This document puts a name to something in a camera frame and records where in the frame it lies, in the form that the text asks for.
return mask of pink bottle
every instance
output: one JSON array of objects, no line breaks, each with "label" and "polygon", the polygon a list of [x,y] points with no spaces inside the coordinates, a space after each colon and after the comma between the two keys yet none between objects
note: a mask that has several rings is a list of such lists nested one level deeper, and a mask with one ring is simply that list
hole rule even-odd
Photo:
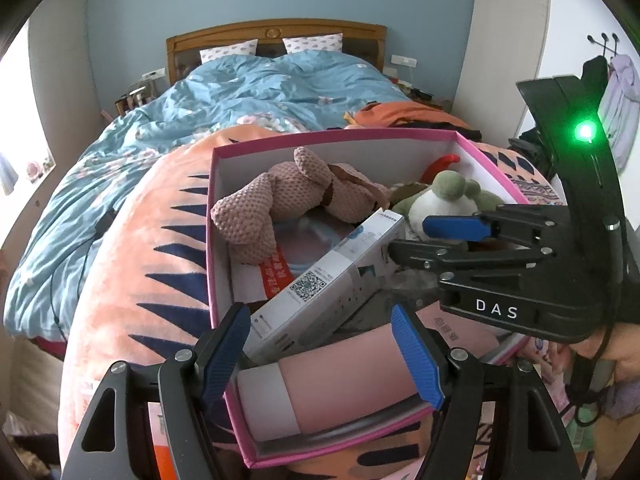
[{"label": "pink bottle", "polygon": [[[439,303],[418,311],[418,317],[426,327],[439,330],[450,346],[476,356],[498,346],[487,327],[447,314]],[[417,393],[390,324],[242,370],[238,391],[249,430],[258,442],[335,428]]]}]

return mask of blue duvet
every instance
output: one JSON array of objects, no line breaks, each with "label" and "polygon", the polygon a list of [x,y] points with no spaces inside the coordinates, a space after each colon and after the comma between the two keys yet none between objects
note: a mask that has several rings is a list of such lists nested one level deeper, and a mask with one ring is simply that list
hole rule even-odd
[{"label": "blue duvet", "polygon": [[108,212],[177,146],[243,123],[289,133],[344,127],[346,111],[405,99],[371,65],[338,52],[205,63],[114,121],[66,174],[12,277],[4,325],[16,335],[66,339]]}]

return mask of pink cardboard box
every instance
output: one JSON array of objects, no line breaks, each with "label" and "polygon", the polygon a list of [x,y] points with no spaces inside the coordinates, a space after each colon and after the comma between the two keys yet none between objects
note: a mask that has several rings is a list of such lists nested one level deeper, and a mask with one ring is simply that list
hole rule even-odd
[{"label": "pink cardboard box", "polygon": [[[308,146],[328,163],[352,164],[372,181],[386,186],[417,181],[432,162],[453,153],[461,157],[456,170],[476,179],[483,189],[507,203],[527,203],[510,180],[474,143],[460,134],[445,130],[380,128],[282,135],[217,148],[211,161],[209,210],[217,200],[241,189],[274,164],[293,160],[293,151],[299,146]],[[234,302],[229,267],[226,244],[216,235],[211,218],[207,216],[207,274],[213,326]],[[494,355],[492,362],[503,361],[515,351],[519,341],[516,338],[508,349]],[[250,468],[286,465],[336,452],[400,430],[431,410],[427,403],[414,396],[321,434],[256,442],[244,419],[235,376],[226,389],[225,401],[239,449]]]}]

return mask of blue gripper pad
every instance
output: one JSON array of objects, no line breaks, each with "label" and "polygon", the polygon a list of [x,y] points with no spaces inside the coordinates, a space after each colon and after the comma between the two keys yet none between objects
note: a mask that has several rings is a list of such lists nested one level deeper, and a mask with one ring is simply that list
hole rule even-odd
[{"label": "blue gripper pad", "polygon": [[425,342],[425,338],[418,333],[420,330],[415,323],[420,324],[422,330],[426,330],[418,317],[412,312],[409,314],[403,307],[396,305],[391,311],[391,331],[400,348],[404,362],[409,368],[414,379],[418,394],[422,400],[427,401],[439,410],[445,400],[442,389],[441,377],[447,375],[446,368],[442,368],[444,356],[440,353],[433,340],[433,345]]},{"label": "blue gripper pad", "polygon": [[479,242],[491,236],[491,226],[477,216],[427,216],[422,230],[431,238]]},{"label": "blue gripper pad", "polygon": [[200,396],[204,406],[209,406],[224,394],[226,385],[242,354],[242,347],[251,330],[251,313],[243,306],[234,322],[226,330],[204,372],[204,390]]}]

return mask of human hand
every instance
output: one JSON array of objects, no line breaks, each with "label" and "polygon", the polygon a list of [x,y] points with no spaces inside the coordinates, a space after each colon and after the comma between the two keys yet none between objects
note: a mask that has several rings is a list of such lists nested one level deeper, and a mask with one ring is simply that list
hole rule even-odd
[{"label": "human hand", "polygon": [[[558,345],[552,364],[556,370],[566,370],[571,365],[571,349],[583,357],[596,355],[602,343],[604,330],[599,330],[580,343],[567,346]],[[602,359],[616,362],[616,381],[629,381],[640,378],[640,325],[617,324],[613,327],[609,345]]]}]

